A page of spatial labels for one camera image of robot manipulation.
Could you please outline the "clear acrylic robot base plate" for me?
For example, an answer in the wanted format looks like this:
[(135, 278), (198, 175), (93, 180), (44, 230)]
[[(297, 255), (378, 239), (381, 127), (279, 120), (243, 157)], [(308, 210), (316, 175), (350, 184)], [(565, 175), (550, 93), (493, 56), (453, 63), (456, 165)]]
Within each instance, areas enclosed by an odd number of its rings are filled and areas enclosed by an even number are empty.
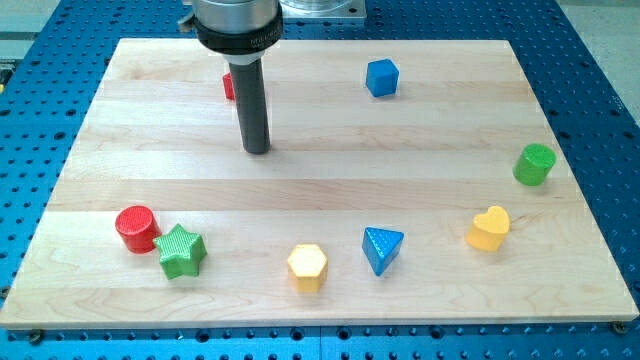
[(354, 23), (367, 18), (365, 0), (280, 0), (286, 23)]

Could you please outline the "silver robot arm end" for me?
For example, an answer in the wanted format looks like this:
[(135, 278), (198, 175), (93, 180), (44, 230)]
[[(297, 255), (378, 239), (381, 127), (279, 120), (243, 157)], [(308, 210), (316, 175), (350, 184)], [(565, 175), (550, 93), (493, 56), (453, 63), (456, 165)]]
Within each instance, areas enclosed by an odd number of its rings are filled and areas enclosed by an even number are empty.
[(261, 59), (283, 33), (278, 0), (191, 0), (178, 21), (181, 32), (194, 30), (207, 49), (230, 64), (246, 66)]

